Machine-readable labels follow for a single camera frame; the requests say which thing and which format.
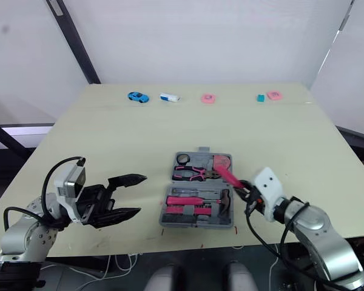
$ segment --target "black cable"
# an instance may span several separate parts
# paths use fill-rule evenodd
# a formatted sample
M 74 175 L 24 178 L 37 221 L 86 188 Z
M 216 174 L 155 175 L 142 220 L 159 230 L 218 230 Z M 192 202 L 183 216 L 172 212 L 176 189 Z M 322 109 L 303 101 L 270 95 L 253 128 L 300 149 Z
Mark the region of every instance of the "black cable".
M 309 206 L 309 203 L 305 203 L 304 206 L 302 206 L 298 211 L 297 213 L 295 213 L 295 215 L 290 219 L 290 221 L 287 223 L 286 227 L 285 227 L 285 231 L 283 232 L 282 234 L 282 238 L 280 240 L 280 246 L 279 246 L 279 249 L 280 249 L 280 253 L 276 252 L 274 249 L 272 249 L 267 243 L 266 241 L 261 238 L 259 236 L 259 234 L 253 229 L 252 225 L 251 225 L 251 222 L 249 220 L 249 215 L 246 214 L 246 219 L 247 219 L 247 225 L 249 227 L 249 230 L 252 232 L 252 234 L 261 242 L 262 245 L 264 245 L 274 256 L 280 258 L 282 261 L 283 261 L 283 264 L 289 268 L 289 269 L 293 269 L 299 273 L 301 273 L 302 275 L 304 276 L 307 276 L 315 281 L 318 281 L 324 285 L 327 285 L 327 286 L 330 286 L 330 287 L 333 287 L 337 290 L 340 290 L 340 291 L 349 291 L 349 289 L 343 287 L 343 286 L 340 286 L 340 285 L 337 285 L 337 284 L 334 284 L 332 281 L 328 281 L 328 280 L 325 280 L 325 279 L 322 279 L 320 278 L 319 276 L 315 276 L 313 274 L 310 274 L 309 272 L 306 272 L 305 270 L 299 268 L 298 266 L 296 266 L 295 264 L 293 264 L 292 262 L 288 261 L 284 254 L 283 254 L 283 245 L 284 245 L 284 241 L 286 239 L 286 236 L 287 236 L 287 233 L 289 232 L 289 229 L 292 225 L 292 223 L 294 222 L 294 220 L 299 216 L 299 214 L 301 214 L 302 211 L 304 211 L 304 209 L 306 209 L 307 207 Z
M 4 210 L 4 213 L 3 213 L 3 217 L 4 217 L 4 230 L 7 231 L 7 229 L 10 227 L 9 226 L 9 223 L 8 223 L 8 212 L 12 210 L 12 211 L 17 211 L 17 212 L 21 212 L 23 214 L 26 214 L 26 215 L 30 215 L 32 216 L 33 218 L 35 218 L 37 221 L 39 221 L 41 224 L 45 224 L 45 225 L 48 225 L 48 222 L 40 217 L 39 215 L 31 212 L 31 211 L 28 211 L 26 209 L 23 209 L 23 208 L 19 208 L 19 207 L 7 207 L 5 210 Z
M 289 222 L 287 223 L 286 227 L 285 227 L 285 230 L 283 231 L 283 234 L 281 236 L 281 239 L 280 239 L 280 244 L 279 244 L 279 251 L 280 251 L 280 254 L 281 254 L 281 260 L 283 261 L 283 264 L 287 267 L 287 268 L 290 268 L 290 269 L 294 269 L 296 271 L 298 271 L 299 273 L 301 273 L 302 275 L 304 276 L 307 276 L 309 277 L 310 279 L 313 279 L 313 280 L 316 280 L 324 285 L 327 285 L 327 286 L 330 286 L 330 287 L 333 287 L 337 290 L 341 290 L 341 291 L 349 291 L 349 289 L 343 287 L 343 286 L 340 286 L 340 285 L 337 285 L 335 283 L 333 283 L 332 281 L 328 281 L 328 280 L 325 280 L 319 276 L 316 276 L 316 275 L 313 275 L 309 272 L 306 272 L 305 270 L 299 268 L 298 266 L 296 266 L 295 264 L 291 263 L 290 261 L 287 260 L 285 254 L 284 254 L 284 245 L 285 245 L 285 239 L 286 239 L 286 236 L 290 230 L 290 227 L 292 226 L 292 224 L 294 223 L 295 219 L 297 219 L 297 217 L 301 214 L 302 211 L 304 211 L 307 207 L 309 207 L 309 203 L 306 202 L 296 213 L 295 215 L 289 220 Z
M 47 191 L 47 185 L 49 184 L 49 180 L 50 180 L 51 176 L 53 175 L 53 172 L 56 170 L 56 168 L 58 168 L 60 165 L 64 164 L 65 162 L 74 161 L 76 159 L 80 160 L 78 162 L 81 162 L 81 164 L 79 166 L 83 166 L 83 164 L 85 163 L 85 158 L 83 158 L 82 156 L 73 156 L 71 158 L 63 159 L 62 161 L 60 161 L 54 167 L 51 168 L 51 170 L 47 173 L 46 178 L 44 179 L 43 187 L 42 187 L 42 195 L 41 195 L 42 201 L 41 202 L 42 202 L 43 214 L 46 216 L 47 220 L 50 222 L 54 221 L 55 218 L 48 211 L 47 205 L 46 205 L 46 191 Z
M 254 230 L 254 228 L 252 227 L 251 225 L 251 221 L 249 220 L 249 215 L 246 213 L 246 218 L 247 218 L 247 224 L 248 224 L 248 227 L 249 227 L 249 230 L 253 233 L 253 235 L 261 242 L 262 245 L 264 245 L 274 256 L 276 256 L 277 258 L 281 258 L 281 255 L 275 251 L 272 247 L 270 247 L 268 245 L 268 243 L 266 243 L 266 241 L 261 238 L 257 232 Z

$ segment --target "gray plastic case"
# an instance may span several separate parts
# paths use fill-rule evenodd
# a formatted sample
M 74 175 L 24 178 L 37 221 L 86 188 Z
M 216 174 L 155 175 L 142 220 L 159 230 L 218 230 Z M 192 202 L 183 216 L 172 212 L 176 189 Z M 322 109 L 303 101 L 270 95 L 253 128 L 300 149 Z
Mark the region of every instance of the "gray plastic case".
M 206 170 L 212 170 L 214 155 L 224 155 L 229 157 L 231 165 L 228 170 L 232 171 L 232 157 L 226 153 L 211 153 L 208 147 L 200 147 L 198 152 L 178 152 L 174 158 L 172 167 L 172 175 L 174 174 L 174 167 L 179 166 L 177 163 L 177 156 L 179 154 L 188 154 L 190 161 L 186 166 L 203 167 Z M 192 175 L 191 172 L 183 173 L 183 176 Z M 173 193 L 173 189 L 181 190 L 209 190 L 215 192 L 199 192 L 199 193 Z M 230 205 L 226 213 L 219 216 L 222 211 L 222 204 L 208 203 L 211 207 L 211 215 L 194 215 L 194 207 L 185 205 L 183 207 L 183 214 L 167 214 L 167 198 L 169 196 L 177 197 L 200 197 L 203 199 L 221 199 L 221 191 L 224 189 L 229 190 Z M 222 178 L 206 179 L 205 181 L 173 181 L 167 188 L 166 197 L 164 198 L 162 209 L 160 213 L 159 223 L 165 227 L 204 227 L 207 229 L 220 229 L 230 228 L 234 223 L 234 205 L 233 205 L 233 188 Z

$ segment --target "hammer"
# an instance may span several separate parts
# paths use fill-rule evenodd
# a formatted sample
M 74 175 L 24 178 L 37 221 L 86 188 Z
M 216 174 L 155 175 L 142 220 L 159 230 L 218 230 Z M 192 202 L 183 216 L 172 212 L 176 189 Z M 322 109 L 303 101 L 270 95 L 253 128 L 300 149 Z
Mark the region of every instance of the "hammer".
M 173 197 L 167 198 L 167 205 L 203 205 L 204 203 L 218 203 L 224 205 L 223 210 L 219 215 L 223 215 L 231 204 L 229 197 L 229 189 L 223 189 L 221 191 L 222 199 L 203 199 L 200 197 Z

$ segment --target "toy car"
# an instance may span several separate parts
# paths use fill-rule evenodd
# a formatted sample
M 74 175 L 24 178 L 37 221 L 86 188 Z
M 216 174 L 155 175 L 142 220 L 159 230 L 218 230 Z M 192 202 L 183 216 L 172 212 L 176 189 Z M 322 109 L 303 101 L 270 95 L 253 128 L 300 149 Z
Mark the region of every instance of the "toy car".
M 139 92 L 128 93 L 128 98 L 130 100 L 139 101 L 140 103 L 148 102 L 148 100 L 150 99 L 147 95 L 139 93 Z

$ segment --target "beige tabletop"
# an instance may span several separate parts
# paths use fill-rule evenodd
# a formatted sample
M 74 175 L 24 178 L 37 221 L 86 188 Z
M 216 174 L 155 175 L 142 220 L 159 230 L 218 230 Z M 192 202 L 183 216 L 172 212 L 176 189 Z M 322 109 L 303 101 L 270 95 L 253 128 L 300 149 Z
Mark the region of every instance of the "beige tabletop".
M 256 101 L 279 90 L 281 101 Z M 127 93 L 150 96 L 145 104 L 129 101 Z M 180 102 L 161 101 L 161 92 Z M 217 95 L 203 104 L 203 93 Z M 141 184 L 118 189 L 116 207 L 141 207 L 132 219 L 94 229 L 71 224 L 59 233 L 49 256 L 86 256 L 160 252 L 258 244 L 248 230 L 244 202 L 235 195 L 231 229 L 172 229 L 158 223 L 161 203 L 171 183 L 176 152 L 208 146 L 229 153 L 233 172 L 251 179 L 269 166 L 288 197 L 298 196 L 325 210 L 344 237 L 364 235 L 364 166 L 328 117 L 300 84 L 228 85 L 90 85 L 62 115 L 0 199 L 3 210 L 26 207 L 41 193 L 50 168 L 69 156 L 84 156 L 86 186 L 107 184 L 107 178 L 139 173 Z M 10 222 L 19 218 L 10 214 Z M 278 243 L 283 225 L 259 213 L 251 218 L 256 231 Z M 288 241 L 295 241 L 289 235 Z

